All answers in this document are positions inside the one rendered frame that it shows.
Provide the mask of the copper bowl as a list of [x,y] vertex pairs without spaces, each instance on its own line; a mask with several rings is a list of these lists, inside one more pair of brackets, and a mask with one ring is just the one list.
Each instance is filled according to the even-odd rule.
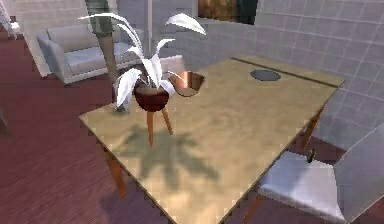
[[179,95],[192,97],[199,92],[205,77],[193,71],[182,71],[180,73],[172,73],[168,80]]

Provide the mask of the light wooden table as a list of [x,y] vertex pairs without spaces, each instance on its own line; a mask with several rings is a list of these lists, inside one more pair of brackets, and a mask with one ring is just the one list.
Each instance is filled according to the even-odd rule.
[[[271,70],[281,78],[259,81]],[[169,217],[171,224],[220,224],[296,136],[313,125],[342,79],[256,56],[235,56],[202,69],[206,80],[193,97],[167,103],[170,134],[154,116],[106,105],[82,122],[115,162]]]

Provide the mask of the white-leaved plant in brown pot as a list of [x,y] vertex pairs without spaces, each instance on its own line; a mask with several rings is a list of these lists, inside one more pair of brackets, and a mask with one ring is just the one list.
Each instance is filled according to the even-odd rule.
[[170,119],[165,109],[169,98],[177,93],[168,78],[174,71],[164,70],[159,58],[159,52],[163,46],[173,42],[173,38],[161,39],[156,46],[153,56],[144,57],[143,47],[137,32],[124,18],[114,13],[101,13],[101,16],[109,16],[118,21],[117,26],[124,30],[133,41],[134,45],[126,52],[135,53],[142,62],[145,71],[131,68],[118,78],[116,93],[116,106],[121,106],[125,101],[130,101],[135,96],[138,105],[147,113],[147,129],[149,144],[153,145],[154,113],[161,111],[170,134],[173,134]]

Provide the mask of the dark grey round plate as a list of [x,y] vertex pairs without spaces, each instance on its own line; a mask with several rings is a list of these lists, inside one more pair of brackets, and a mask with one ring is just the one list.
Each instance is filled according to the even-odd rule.
[[281,78],[281,76],[275,71],[262,69],[254,70],[250,73],[250,75],[259,81],[277,81]]

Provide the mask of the framed dark picture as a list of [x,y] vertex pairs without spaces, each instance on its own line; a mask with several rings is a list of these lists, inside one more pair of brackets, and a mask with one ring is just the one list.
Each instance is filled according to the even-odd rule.
[[198,0],[198,16],[253,25],[258,0]]

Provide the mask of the white cushioned chair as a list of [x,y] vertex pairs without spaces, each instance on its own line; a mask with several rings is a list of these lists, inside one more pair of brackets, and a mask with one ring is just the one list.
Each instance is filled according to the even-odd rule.
[[384,198],[384,123],[356,142],[334,165],[284,152],[261,178],[257,197],[242,224],[248,224],[266,198],[333,224],[351,224]]

